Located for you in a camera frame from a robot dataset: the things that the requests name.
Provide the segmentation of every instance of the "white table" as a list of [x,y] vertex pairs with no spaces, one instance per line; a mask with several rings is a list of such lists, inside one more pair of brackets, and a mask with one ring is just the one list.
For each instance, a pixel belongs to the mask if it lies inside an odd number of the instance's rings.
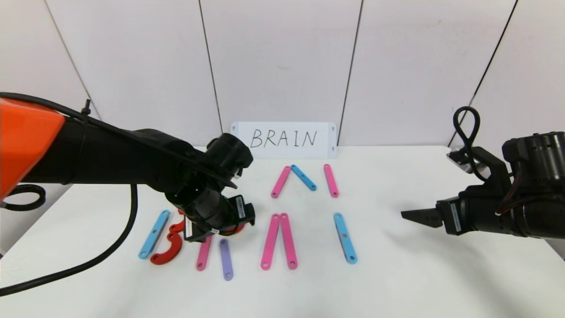
[[[218,238],[208,267],[195,269],[198,243],[170,263],[137,254],[164,208],[140,186],[136,224],[106,261],[70,278],[0,298],[2,317],[563,317],[565,264],[539,239],[447,235],[403,220],[477,179],[445,158],[445,147],[345,147],[335,160],[255,160],[236,183],[257,223],[229,238],[234,278],[223,280]],[[322,164],[333,166],[331,198]],[[297,164],[317,185],[292,174],[278,199],[270,190],[284,165]],[[287,212],[299,266],[286,267],[281,236],[273,266],[259,267],[270,215]],[[348,264],[333,222],[344,214],[359,261]],[[2,259],[1,286],[87,261],[121,233],[129,187],[75,185]],[[176,213],[169,223],[177,222]],[[162,239],[157,251],[168,248]]]

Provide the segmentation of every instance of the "black cable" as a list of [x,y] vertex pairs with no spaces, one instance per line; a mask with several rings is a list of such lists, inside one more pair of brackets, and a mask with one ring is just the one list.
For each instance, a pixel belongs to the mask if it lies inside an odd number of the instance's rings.
[[27,281],[27,282],[23,282],[23,283],[19,283],[16,285],[12,285],[12,286],[8,286],[8,287],[4,287],[4,288],[0,288],[0,296],[6,296],[6,295],[11,295],[14,293],[18,293],[20,291],[24,291],[24,290],[28,290],[37,286],[41,286],[47,283],[51,283],[57,280],[60,280],[62,278],[66,278],[69,277],[71,275],[74,274],[78,274],[80,272],[82,272],[83,270],[87,270],[95,265],[100,264],[103,260],[107,259],[108,256],[110,256],[112,253],[114,253],[118,247],[120,247],[120,245],[122,243],[124,243],[125,238],[129,235],[129,232],[132,230],[133,228],[133,224],[136,220],[136,215],[137,215],[137,185],[136,184],[131,184],[131,208],[130,208],[130,212],[129,212],[129,219],[128,219],[128,223],[125,226],[124,231],[121,233],[120,237],[118,237],[118,239],[116,240],[116,242],[114,242],[114,244],[112,244],[107,250],[105,250],[104,252],[102,252],[100,255],[96,256],[95,258],[80,264],[78,266],[69,268],[69,269],[65,269],[65,270],[61,270],[60,272],[56,272],[53,274],[49,274],[49,275],[45,275],[43,277],[39,277],[39,278],[35,278],[33,280]]
[[75,164],[70,170],[71,173],[69,173],[67,180],[63,184],[69,184],[71,181],[73,181],[76,171],[78,170],[80,162],[82,160],[82,154],[84,153],[84,148],[86,146],[86,131],[88,129],[88,115],[90,115],[90,100],[86,100],[84,108],[82,109],[82,111],[80,111],[80,113],[82,114],[82,139],[80,143],[80,149],[76,157]]
[[[465,110],[473,114],[473,117],[475,118],[475,123],[473,124],[473,130],[471,131],[471,136],[469,137],[465,135],[465,133],[461,129],[461,125],[459,124],[459,114]],[[456,110],[455,113],[453,114],[453,126],[455,127],[455,132],[459,135],[459,137],[463,141],[463,144],[465,145],[467,158],[469,159],[469,165],[471,165],[471,169],[473,170],[473,173],[475,174],[475,176],[477,176],[477,178],[479,178],[479,180],[486,181],[486,178],[483,177],[477,170],[477,167],[475,165],[475,159],[473,158],[473,150],[471,149],[473,147],[473,142],[477,137],[477,133],[479,132],[480,125],[481,125],[481,117],[479,116],[479,112],[473,107],[469,107],[469,106],[461,107],[458,110]]]
[[5,203],[2,207],[7,210],[22,212],[35,210],[45,203],[45,189],[36,184],[17,185],[6,197],[22,193],[35,193],[39,196],[39,198],[28,204]]
[[[490,56],[490,60],[489,63],[486,65],[485,71],[483,72],[483,75],[481,76],[481,79],[479,80],[479,83],[477,85],[477,88],[475,88],[475,92],[473,93],[473,96],[471,97],[471,100],[469,102],[469,105],[473,105],[473,100],[475,99],[475,96],[477,96],[477,93],[479,92],[479,88],[481,88],[481,85],[483,83],[483,80],[486,77],[486,73],[489,71],[490,69],[490,65],[492,64],[493,60],[494,60],[494,56],[496,55],[497,51],[498,51],[498,47],[500,46],[500,43],[502,42],[502,39],[504,38],[504,34],[506,34],[506,29],[508,28],[508,24],[510,23],[510,20],[512,20],[512,16],[514,14],[514,10],[516,9],[516,5],[518,4],[518,0],[514,1],[514,6],[512,7],[512,10],[510,11],[510,15],[508,16],[508,19],[506,20],[506,24],[504,25],[504,29],[502,29],[502,33],[500,34],[500,37],[498,38],[498,42],[496,43],[496,46],[494,47],[494,51],[493,54]],[[467,112],[465,112],[463,114],[463,118],[461,118],[461,122],[465,119],[465,116],[467,115]],[[449,144],[447,144],[448,147],[451,147],[451,143],[453,142],[453,139],[455,139],[455,134],[457,132],[455,131],[453,133],[453,136],[451,136],[451,139],[449,140]]]

